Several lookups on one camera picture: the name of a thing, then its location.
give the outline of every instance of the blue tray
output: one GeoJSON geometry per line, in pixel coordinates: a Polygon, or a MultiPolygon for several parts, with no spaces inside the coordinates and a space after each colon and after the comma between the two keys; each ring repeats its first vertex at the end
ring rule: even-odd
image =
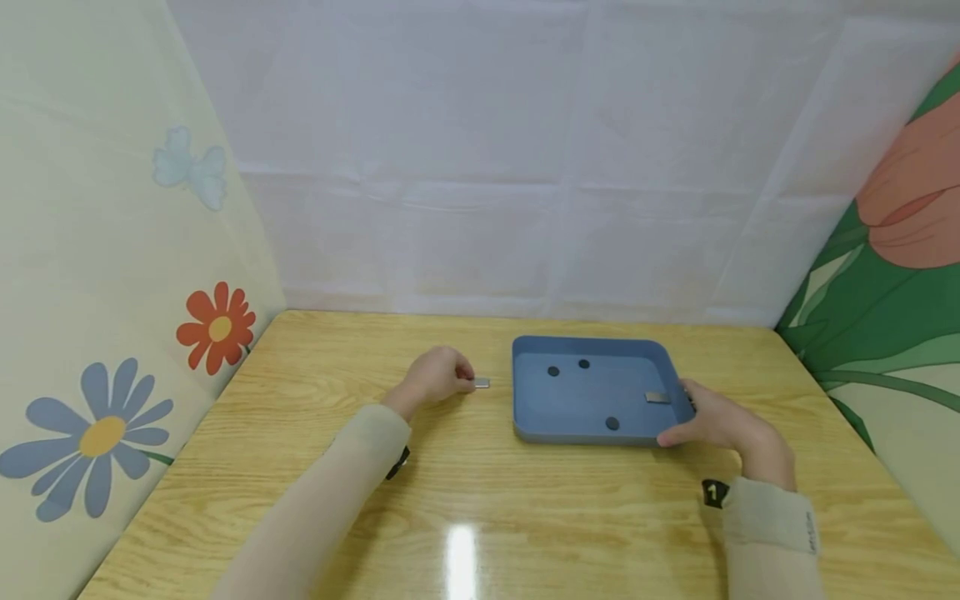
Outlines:
{"type": "Polygon", "coordinates": [[[514,430],[541,444],[658,446],[693,419],[666,348],[650,340],[514,340],[514,430]]]}

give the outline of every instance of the person's left hand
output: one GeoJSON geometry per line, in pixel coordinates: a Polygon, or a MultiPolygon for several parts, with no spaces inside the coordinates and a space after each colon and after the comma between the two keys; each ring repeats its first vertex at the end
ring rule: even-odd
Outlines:
{"type": "Polygon", "coordinates": [[[442,402],[454,394],[471,394],[473,367],[449,346],[431,348],[410,365],[407,376],[381,402],[410,421],[424,403],[442,402]]]}

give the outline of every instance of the butterfly illustration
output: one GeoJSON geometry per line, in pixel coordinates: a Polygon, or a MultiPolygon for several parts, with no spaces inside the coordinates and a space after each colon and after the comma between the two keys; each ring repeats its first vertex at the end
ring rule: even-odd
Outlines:
{"type": "Polygon", "coordinates": [[[227,154],[220,146],[211,146],[203,158],[192,157],[190,130],[175,127],[167,130],[166,148],[154,150],[154,181],[163,187],[186,183],[204,206],[217,211],[227,194],[226,164],[227,154]]]}

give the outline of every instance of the wooden table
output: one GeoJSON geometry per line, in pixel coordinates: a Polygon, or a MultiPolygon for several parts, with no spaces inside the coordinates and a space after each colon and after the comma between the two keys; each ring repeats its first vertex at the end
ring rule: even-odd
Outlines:
{"type": "Polygon", "coordinates": [[[958,597],[960,564],[772,331],[287,311],[83,600],[206,598],[337,430],[436,344],[461,349],[492,387],[417,416],[410,463],[368,502],[324,598],[726,597],[720,511],[703,506],[700,482],[732,480],[735,457],[522,443],[511,426],[521,334],[658,340],[681,374],[773,422],[817,510],[831,598],[958,597]]]}

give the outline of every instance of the yellow flower center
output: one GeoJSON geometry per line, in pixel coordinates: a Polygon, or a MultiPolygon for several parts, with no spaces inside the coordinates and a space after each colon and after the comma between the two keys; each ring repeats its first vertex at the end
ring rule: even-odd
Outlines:
{"type": "Polygon", "coordinates": [[[107,454],[123,440],[127,424],[119,417],[103,417],[90,425],[80,438],[80,453],[93,458],[107,454]]]}
{"type": "Polygon", "coordinates": [[[217,317],[210,324],[210,339],[214,342],[225,340],[231,329],[233,329],[233,321],[230,320],[230,317],[217,317]]]}

